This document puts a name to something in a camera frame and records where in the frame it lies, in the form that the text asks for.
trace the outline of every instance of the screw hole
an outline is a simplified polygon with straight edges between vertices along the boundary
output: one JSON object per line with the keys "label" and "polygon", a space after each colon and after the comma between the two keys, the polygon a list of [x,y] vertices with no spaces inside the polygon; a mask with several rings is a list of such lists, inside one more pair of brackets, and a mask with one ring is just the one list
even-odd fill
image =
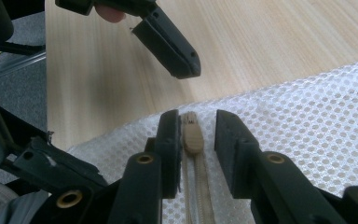
{"label": "screw hole", "polygon": [[25,152],[24,153],[24,159],[26,159],[27,161],[30,160],[32,157],[34,156],[34,153],[32,152]]}
{"label": "screw hole", "polygon": [[83,194],[80,190],[69,190],[60,196],[57,200],[57,207],[59,208],[70,208],[83,199]]}
{"label": "screw hole", "polygon": [[277,164],[284,163],[284,158],[278,154],[268,154],[267,159],[272,163],[277,163]]}
{"label": "screw hole", "polygon": [[142,155],[136,159],[138,163],[148,164],[153,161],[153,157],[149,155]]}

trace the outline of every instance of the light wood surface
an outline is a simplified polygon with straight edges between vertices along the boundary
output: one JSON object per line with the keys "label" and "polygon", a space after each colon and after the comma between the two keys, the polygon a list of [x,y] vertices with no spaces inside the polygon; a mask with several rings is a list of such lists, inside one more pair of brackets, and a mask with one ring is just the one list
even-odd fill
{"label": "light wood surface", "polygon": [[358,62],[358,0],[160,0],[197,50],[201,77],[177,80],[127,16],[111,24],[46,1],[48,129],[59,148],[181,104]]}

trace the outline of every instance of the white textured cloth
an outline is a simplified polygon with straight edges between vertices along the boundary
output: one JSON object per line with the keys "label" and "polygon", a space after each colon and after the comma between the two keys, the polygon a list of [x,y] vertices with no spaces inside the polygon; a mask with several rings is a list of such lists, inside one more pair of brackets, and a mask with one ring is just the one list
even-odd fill
{"label": "white textured cloth", "polygon": [[[358,63],[178,109],[198,115],[216,223],[254,223],[249,200],[232,199],[213,150],[217,109],[239,115],[261,150],[287,155],[318,188],[341,197],[347,186],[358,185]],[[113,182],[121,178],[129,156],[143,151],[146,139],[156,135],[159,116],[136,120],[69,152]],[[183,192],[164,200],[163,223],[186,223],[185,211]]]}

